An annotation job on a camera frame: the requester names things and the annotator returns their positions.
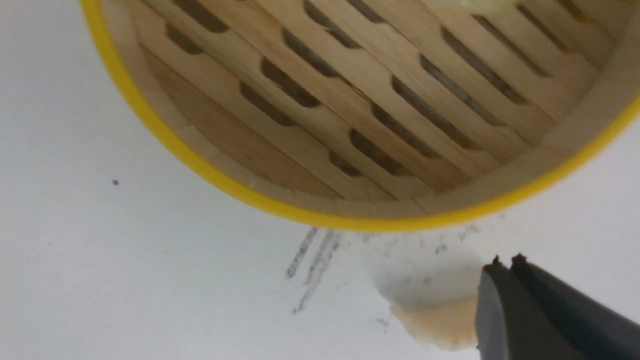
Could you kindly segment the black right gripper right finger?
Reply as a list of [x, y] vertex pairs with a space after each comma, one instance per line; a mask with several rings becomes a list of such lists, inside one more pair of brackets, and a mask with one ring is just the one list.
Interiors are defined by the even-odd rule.
[[519, 254], [510, 271], [562, 337], [589, 360], [638, 360], [640, 326]]

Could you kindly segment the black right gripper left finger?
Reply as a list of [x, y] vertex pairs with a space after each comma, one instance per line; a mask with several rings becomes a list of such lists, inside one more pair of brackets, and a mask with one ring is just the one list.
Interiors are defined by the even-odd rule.
[[482, 267], [475, 330], [482, 360], [581, 358], [499, 256]]

